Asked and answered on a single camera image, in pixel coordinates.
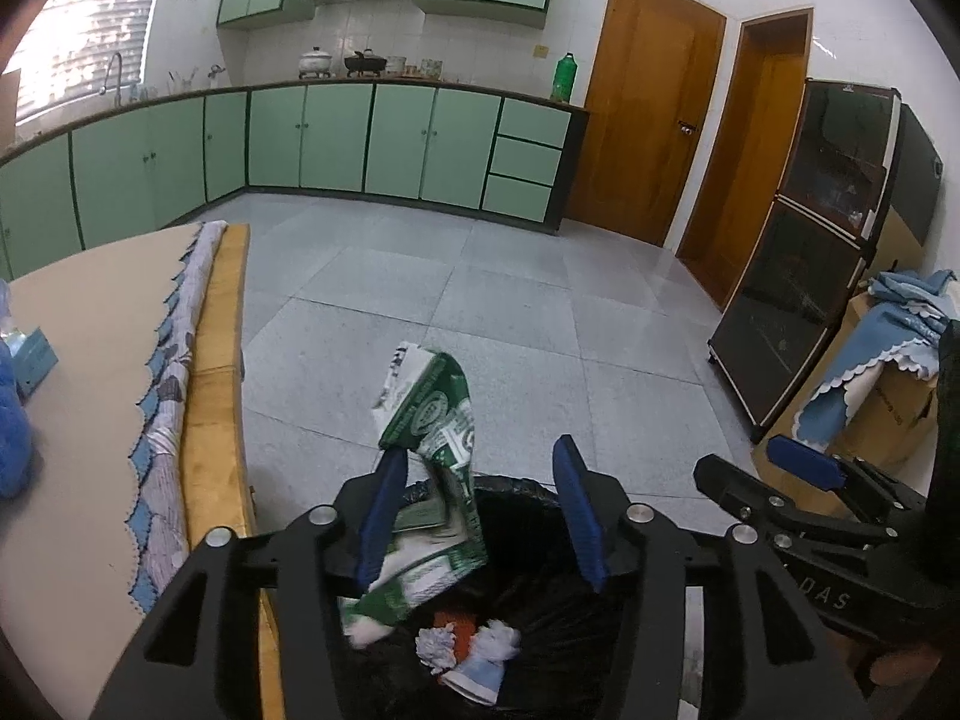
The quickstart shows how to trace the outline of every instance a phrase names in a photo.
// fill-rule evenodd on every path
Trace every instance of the black trash bag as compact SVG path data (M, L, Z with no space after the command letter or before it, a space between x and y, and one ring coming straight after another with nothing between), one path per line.
M426 483L405 502L426 498ZM589 720L611 669L624 599L595 593L577 570L557 496L530 480L479 477L477 506L488 564L421 605L392 635L349 651L344 675L356 717L371 720ZM520 631L495 707L454 690L416 657L436 611L503 620Z

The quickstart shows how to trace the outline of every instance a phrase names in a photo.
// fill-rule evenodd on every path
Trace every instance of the black refrigerator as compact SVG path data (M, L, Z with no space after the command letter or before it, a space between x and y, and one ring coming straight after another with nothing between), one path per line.
M709 344L759 442L864 274L918 268L943 163L896 89L808 79L781 186Z

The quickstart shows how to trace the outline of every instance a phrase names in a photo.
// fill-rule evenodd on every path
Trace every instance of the tiled floor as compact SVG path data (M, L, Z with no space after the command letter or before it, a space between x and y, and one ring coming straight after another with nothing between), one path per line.
M244 430L263 527L373 466L370 405L400 341L464 367L477 472L550 483L570 433L680 525L732 522L691 471L709 452L750 469L750 445L707 364L719 313L669 252L568 221L553 237L357 200L250 194L204 218L253 230Z

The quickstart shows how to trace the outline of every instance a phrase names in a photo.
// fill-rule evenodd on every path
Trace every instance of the circular logo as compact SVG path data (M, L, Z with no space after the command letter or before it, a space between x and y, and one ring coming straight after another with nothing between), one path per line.
M447 406L446 395L438 389L433 391L430 397L424 400L416 410L413 422L410 425L410 432L414 436L424 436L429 433L430 428L446 416Z

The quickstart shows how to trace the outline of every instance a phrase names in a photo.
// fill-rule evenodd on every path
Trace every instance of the window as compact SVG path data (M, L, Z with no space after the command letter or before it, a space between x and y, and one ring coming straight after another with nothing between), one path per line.
M49 0L7 70L20 69L18 122L99 92L114 52L123 56L123 85L140 81L154 0ZM117 67L110 73L116 83Z

